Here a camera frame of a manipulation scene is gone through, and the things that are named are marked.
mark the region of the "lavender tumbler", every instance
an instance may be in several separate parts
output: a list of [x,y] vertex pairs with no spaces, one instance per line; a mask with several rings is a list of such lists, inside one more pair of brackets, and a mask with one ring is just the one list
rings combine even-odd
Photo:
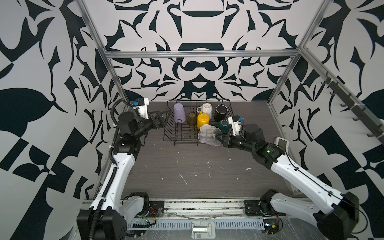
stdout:
[[185,122],[185,111],[183,104],[176,103],[175,105],[173,105],[173,114],[175,123]]

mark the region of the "dish rack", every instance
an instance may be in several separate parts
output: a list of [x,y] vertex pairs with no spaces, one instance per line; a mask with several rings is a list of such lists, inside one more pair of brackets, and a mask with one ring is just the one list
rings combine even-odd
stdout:
[[[173,114],[173,105],[176,103],[183,104],[186,119],[188,119],[188,115],[190,112],[196,113],[197,107],[202,106],[204,103],[210,103],[212,105],[212,116],[215,115],[216,107],[218,105],[225,105],[228,108],[228,112],[225,116],[225,119],[233,116],[231,101],[228,99],[221,100],[169,100],[167,101],[167,110],[171,111],[169,120],[164,128],[164,137],[163,140],[165,142],[173,142],[174,146],[176,144],[188,144],[193,143],[196,146],[199,145],[199,140],[197,138],[199,134],[199,129],[196,125],[189,126],[187,121],[183,123],[175,123],[174,114]],[[218,124],[217,121],[212,118],[209,121],[209,124],[212,126],[216,126]]]

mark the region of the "black and white patterned wall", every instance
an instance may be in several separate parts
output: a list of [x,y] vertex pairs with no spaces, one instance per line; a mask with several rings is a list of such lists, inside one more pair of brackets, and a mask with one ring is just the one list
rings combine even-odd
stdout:
[[[109,51],[295,49],[321,0],[86,0]],[[288,57],[114,59],[129,98],[268,100]]]
[[0,3],[2,239],[66,239],[92,196],[118,95],[72,0]]
[[[384,119],[384,2],[335,0],[309,43],[309,50]],[[351,238],[384,237],[384,146],[323,79],[300,59],[273,106],[301,166],[323,182],[360,199],[360,222]]]

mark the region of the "yellow mug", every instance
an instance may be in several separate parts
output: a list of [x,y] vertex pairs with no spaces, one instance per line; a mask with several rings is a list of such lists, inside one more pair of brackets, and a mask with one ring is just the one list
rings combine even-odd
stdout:
[[209,124],[209,115],[200,111],[197,117],[197,128],[200,129],[203,124]]

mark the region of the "wooden table surface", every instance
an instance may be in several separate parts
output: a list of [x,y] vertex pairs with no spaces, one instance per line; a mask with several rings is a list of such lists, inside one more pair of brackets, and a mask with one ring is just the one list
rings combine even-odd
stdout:
[[[165,110],[166,106],[166,102],[151,102],[148,111]],[[266,102],[233,102],[232,109],[245,118],[245,124],[258,124],[266,141],[280,136]],[[248,152],[222,145],[174,146],[164,142],[163,135],[163,129],[149,132],[122,197],[147,192],[150,198],[163,199],[251,198],[262,196],[268,189],[291,196],[283,178],[258,164]]]

